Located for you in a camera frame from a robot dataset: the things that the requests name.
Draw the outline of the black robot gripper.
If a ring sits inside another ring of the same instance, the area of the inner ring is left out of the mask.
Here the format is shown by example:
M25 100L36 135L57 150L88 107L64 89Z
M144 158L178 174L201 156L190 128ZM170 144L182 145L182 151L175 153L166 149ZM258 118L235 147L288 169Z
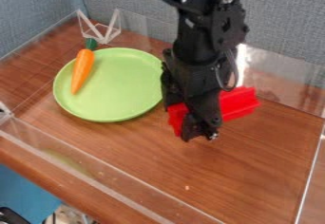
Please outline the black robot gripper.
M238 84L237 49L229 49L207 64L185 63L170 48L163 52L162 100L163 107L186 102L181 138L218 138L222 124L219 90L231 91Z

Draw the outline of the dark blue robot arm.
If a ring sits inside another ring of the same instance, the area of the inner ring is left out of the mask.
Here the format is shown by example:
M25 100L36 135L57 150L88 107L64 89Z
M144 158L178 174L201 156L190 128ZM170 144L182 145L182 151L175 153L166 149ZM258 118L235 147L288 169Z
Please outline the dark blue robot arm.
M162 61L166 109L187 107L181 139L213 140L222 125L219 93L238 83L238 45L249 32L241 0L162 0L178 11L178 33Z

